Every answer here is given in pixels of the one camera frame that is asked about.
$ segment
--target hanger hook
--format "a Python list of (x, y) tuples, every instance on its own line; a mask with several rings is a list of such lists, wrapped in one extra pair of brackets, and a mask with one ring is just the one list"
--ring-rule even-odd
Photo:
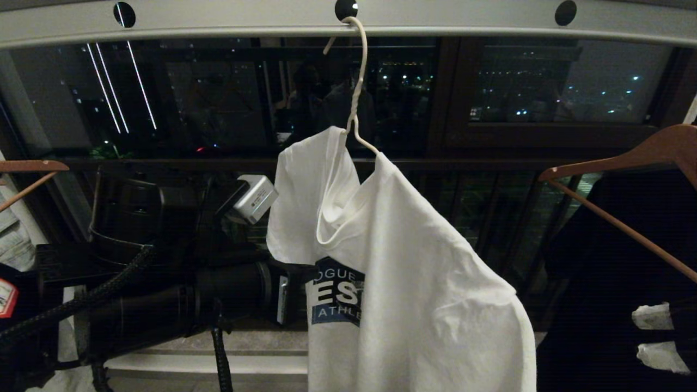
[[(349, 120), (348, 123), (346, 124), (346, 132), (348, 132), (351, 129), (351, 123), (353, 123), (354, 128), (353, 128), (353, 133), (355, 135), (355, 139), (361, 143), (362, 145), (366, 146), (370, 151), (373, 151), (376, 155), (379, 153), (378, 149), (375, 148), (372, 144), (369, 142), (366, 142), (361, 138), (361, 136), (358, 134), (358, 99), (360, 98), (360, 92), (363, 89), (363, 78), (365, 76), (365, 67), (368, 64), (368, 37), (365, 35), (365, 29), (363, 29), (363, 24), (358, 20), (358, 18), (353, 17), (353, 16), (348, 16), (342, 19), (342, 23), (347, 23), (351, 24), (356, 27), (358, 30), (358, 33), (360, 34), (360, 41), (361, 41), (361, 46), (362, 46), (362, 57), (360, 60), (360, 71), (358, 72), (358, 81), (355, 84), (355, 88), (353, 89), (353, 97), (351, 99), (351, 112), (349, 114)], [(329, 49), (331, 49), (332, 45), (334, 45), (334, 41), (336, 41), (336, 37), (332, 37), (329, 39), (329, 42), (327, 45), (324, 47), (324, 50), (322, 53), (325, 55), (329, 53)]]

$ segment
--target black camera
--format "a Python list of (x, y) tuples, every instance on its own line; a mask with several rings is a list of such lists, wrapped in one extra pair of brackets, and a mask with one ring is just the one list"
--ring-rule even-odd
[[(35, 271), (0, 269), (19, 292), (12, 316), (0, 318), (0, 389), (42, 386), (55, 370), (207, 329), (215, 340), (243, 317), (294, 322), (316, 269), (277, 262), (240, 240), (276, 196), (265, 176), (230, 181), (156, 167), (100, 169), (91, 240), (38, 246)], [(65, 287), (77, 287), (79, 311), (62, 304)], [(75, 316), (79, 356), (69, 364), (57, 360), (57, 322), (66, 315)]]

